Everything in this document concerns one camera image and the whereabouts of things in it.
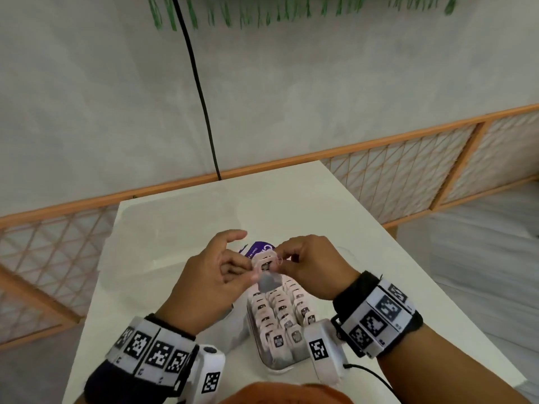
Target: hand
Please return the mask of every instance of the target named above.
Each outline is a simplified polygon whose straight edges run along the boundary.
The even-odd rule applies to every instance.
[[[333,300],[360,275],[344,260],[326,237],[308,235],[290,238],[276,247],[283,259],[269,269],[294,278],[311,295]]]
[[[246,235],[247,231],[240,229],[218,233],[204,251],[189,258],[155,316],[193,336],[220,319],[249,286],[258,282],[251,260],[226,249],[227,243]]]

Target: person's right hand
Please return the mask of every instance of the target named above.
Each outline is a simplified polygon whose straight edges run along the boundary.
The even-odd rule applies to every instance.
[[[294,278],[311,295],[333,300],[360,275],[326,237],[294,237],[274,249],[282,264],[270,270]]]

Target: concrete wall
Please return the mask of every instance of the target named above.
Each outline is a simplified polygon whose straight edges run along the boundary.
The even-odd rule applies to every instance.
[[[260,29],[195,7],[221,169],[539,102],[539,0]],[[0,51],[0,215],[212,172],[182,35],[147,0],[4,0]]]

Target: gray wooden floor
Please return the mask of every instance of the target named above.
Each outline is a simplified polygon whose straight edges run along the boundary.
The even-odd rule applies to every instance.
[[[539,184],[399,227],[397,240],[528,378],[539,403]],[[58,404],[81,328],[0,352],[0,403]]]
[[[539,184],[399,226],[398,242],[527,377],[539,403]]]

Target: person's left hand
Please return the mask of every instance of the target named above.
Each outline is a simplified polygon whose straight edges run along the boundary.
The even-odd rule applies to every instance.
[[[227,243],[246,235],[247,231],[240,229],[220,232],[204,251],[189,258],[155,316],[193,336],[220,319],[249,286],[258,282],[251,260],[226,249]]]

